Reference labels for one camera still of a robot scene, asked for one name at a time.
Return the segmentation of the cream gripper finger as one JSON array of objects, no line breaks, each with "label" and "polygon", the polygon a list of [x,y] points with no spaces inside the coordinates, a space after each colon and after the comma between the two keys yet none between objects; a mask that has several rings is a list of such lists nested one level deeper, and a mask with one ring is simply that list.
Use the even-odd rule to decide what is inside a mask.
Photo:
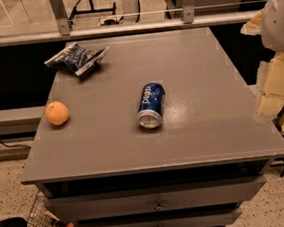
[{"label": "cream gripper finger", "polygon": [[261,29],[261,19],[262,12],[257,12],[248,22],[242,25],[240,29],[241,34],[253,36],[253,35],[260,35],[262,33]]}]

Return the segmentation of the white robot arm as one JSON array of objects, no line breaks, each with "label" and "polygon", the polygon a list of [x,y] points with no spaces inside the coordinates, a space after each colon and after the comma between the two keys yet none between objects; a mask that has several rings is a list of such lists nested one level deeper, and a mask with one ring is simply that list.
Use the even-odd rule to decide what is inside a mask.
[{"label": "white robot arm", "polygon": [[260,35],[263,46],[284,52],[284,0],[268,0],[240,31],[242,35]]}]

